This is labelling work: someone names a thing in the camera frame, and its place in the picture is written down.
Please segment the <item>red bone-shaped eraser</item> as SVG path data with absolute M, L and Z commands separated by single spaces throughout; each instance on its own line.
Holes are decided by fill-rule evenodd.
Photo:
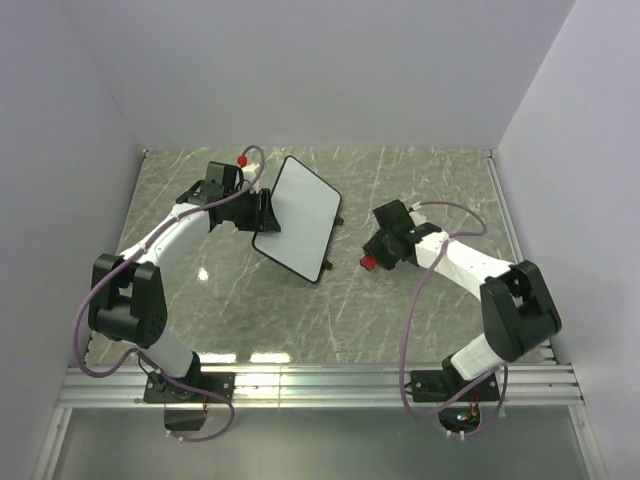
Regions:
M 376 259 L 376 257 L 374 255 L 364 254 L 360 258 L 359 264 L 366 271 L 374 271 L 376 269 L 376 266 L 377 266 L 377 259 Z

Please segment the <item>small white whiteboard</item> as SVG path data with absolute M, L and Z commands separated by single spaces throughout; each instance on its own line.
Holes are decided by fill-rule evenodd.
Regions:
M 254 250 L 310 283 L 332 268 L 327 251 L 336 226 L 341 193 L 292 155 L 287 156 L 273 185 L 271 205 L 281 230 L 260 232 Z

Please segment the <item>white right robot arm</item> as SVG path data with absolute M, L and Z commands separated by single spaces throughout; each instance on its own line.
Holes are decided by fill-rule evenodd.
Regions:
M 448 233 L 427 221 L 422 206 L 393 200 L 374 209 L 378 229 L 365 243 L 360 264 L 371 271 L 408 262 L 479 301 L 482 333 L 447 357 L 427 387 L 437 400 L 461 400 L 475 390 L 477 378 L 555 336 L 562 321 L 536 264 L 510 263 L 462 243 L 465 232 Z

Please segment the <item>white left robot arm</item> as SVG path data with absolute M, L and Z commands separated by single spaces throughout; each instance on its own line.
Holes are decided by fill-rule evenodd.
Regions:
M 176 199 L 159 225 L 135 246 L 103 254 L 93 265 L 91 290 L 80 309 L 89 328 L 129 344 L 153 368 L 151 384 L 180 402 L 215 397 L 223 384 L 204 374 L 199 356 L 169 332 L 163 276 L 224 222 L 240 231 L 280 231 L 271 192 L 258 184 L 265 166 L 245 154 L 235 165 L 210 162 L 204 179 Z

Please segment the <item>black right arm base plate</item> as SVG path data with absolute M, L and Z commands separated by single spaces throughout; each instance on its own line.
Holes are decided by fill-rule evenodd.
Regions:
M 416 403 L 444 403 L 469 384 L 470 381 L 463 380 L 456 372 L 412 370 L 404 388 Z M 499 398 L 498 381 L 492 374 L 462 395 L 458 402 L 498 401 Z

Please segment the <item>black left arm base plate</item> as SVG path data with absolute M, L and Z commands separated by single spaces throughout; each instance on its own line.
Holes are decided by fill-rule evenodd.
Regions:
M 178 381 L 157 373 L 148 375 L 143 394 L 146 404 L 196 404 L 228 403 L 232 400 L 235 388 L 233 373 L 201 374 L 194 385 L 188 385 L 185 379 Z

